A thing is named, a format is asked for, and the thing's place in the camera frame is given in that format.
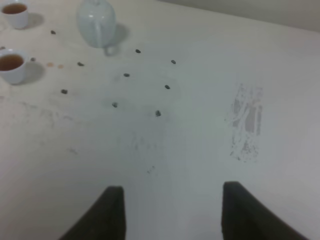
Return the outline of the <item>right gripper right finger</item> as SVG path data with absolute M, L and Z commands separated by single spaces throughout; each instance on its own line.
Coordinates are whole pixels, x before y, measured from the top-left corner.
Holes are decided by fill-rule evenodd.
M 305 240 L 239 182 L 223 184 L 221 231 L 224 240 Z

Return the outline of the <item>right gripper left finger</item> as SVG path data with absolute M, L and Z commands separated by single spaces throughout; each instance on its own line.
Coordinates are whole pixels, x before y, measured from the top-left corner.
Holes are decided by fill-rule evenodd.
M 125 192 L 109 186 L 61 240 L 124 240 L 127 223 Z

